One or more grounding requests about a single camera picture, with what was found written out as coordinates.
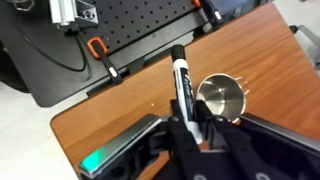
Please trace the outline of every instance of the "metal bracket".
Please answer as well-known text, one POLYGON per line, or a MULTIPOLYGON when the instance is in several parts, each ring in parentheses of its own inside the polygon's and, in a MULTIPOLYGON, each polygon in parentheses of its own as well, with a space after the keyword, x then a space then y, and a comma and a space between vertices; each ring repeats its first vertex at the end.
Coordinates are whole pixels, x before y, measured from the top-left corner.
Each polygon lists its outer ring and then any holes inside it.
POLYGON ((99 24, 96 7, 81 0, 50 0, 50 10, 58 29, 79 31, 99 24))
POLYGON ((35 5, 34 0, 7 0, 12 3, 18 11, 29 12, 35 5))

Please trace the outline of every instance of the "cup handle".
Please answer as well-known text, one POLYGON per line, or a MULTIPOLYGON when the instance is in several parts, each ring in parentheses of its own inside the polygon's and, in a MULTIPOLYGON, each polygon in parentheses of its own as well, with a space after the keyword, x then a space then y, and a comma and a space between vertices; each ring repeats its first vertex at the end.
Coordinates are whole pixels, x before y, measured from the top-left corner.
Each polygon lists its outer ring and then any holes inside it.
POLYGON ((246 96, 249 94, 250 90, 248 90, 248 81, 244 80, 243 77, 237 77, 235 80, 241 85, 243 89, 247 89, 243 94, 246 96))

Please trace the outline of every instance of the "screw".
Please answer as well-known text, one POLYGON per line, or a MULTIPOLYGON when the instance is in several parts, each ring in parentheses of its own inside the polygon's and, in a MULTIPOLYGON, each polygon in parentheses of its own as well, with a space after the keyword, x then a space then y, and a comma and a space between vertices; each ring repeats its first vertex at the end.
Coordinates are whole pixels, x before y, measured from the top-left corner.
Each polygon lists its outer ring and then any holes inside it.
POLYGON ((179 121, 179 118, 177 118, 176 116, 172 116, 172 117, 171 117, 171 120, 172 120, 172 121, 179 121))
POLYGON ((94 18, 94 14, 91 13, 90 11, 84 11, 83 12, 85 17, 88 18, 88 19, 93 19, 94 18))
POLYGON ((207 180, 207 178, 202 175, 202 174, 196 174, 194 177, 193 177, 193 180, 207 180))
POLYGON ((256 174, 256 179, 257 180, 271 180, 270 177, 264 173, 258 172, 256 174))

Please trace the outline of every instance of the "black cable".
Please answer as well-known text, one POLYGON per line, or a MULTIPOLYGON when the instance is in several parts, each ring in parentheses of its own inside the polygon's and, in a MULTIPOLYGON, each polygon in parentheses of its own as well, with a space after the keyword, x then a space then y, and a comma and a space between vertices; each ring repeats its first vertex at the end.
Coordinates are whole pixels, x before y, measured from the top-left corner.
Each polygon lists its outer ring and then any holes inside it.
POLYGON ((83 66, 80 69, 69 67, 69 66, 67 66, 65 64, 60 63, 59 61, 55 60, 54 58, 50 57, 47 53, 45 53, 38 46, 36 46, 30 40, 30 38, 28 38, 26 36, 26 34, 21 30, 21 28, 19 28, 16 24, 15 24, 15 26, 16 26, 16 29, 19 32, 19 34, 23 37, 23 39, 26 40, 39 54, 41 54, 43 57, 45 57, 50 62, 52 62, 52 63, 56 64, 57 66, 60 66, 60 67, 62 67, 64 69, 67 69, 67 70, 70 70, 70 71, 74 71, 74 72, 83 72, 87 68, 88 59, 87 59, 87 56, 86 56, 86 54, 84 52, 84 49, 81 46, 81 42, 80 42, 80 40, 78 38, 78 35, 75 35, 75 39, 76 39, 76 42, 77 42, 77 44, 79 46, 79 50, 80 50, 80 53, 81 53, 81 56, 82 56, 82 60, 83 60, 83 66))

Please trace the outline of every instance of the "floor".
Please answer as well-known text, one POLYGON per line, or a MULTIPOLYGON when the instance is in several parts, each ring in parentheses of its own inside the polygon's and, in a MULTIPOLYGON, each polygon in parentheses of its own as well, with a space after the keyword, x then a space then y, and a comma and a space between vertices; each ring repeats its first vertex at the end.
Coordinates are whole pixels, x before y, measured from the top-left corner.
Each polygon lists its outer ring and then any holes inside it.
MULTIPOLYGON (((320 36, 320 0, 274 3, 288 24, 304 24, 320 36)), ((315 58, 320 51, 302 33, 295 36, 310 59, 315 58)), ((0 179, 77 179, 49 122, 54 115, 85 99, 84 92, 44 109, 31 95, 0 83, 0 179)))

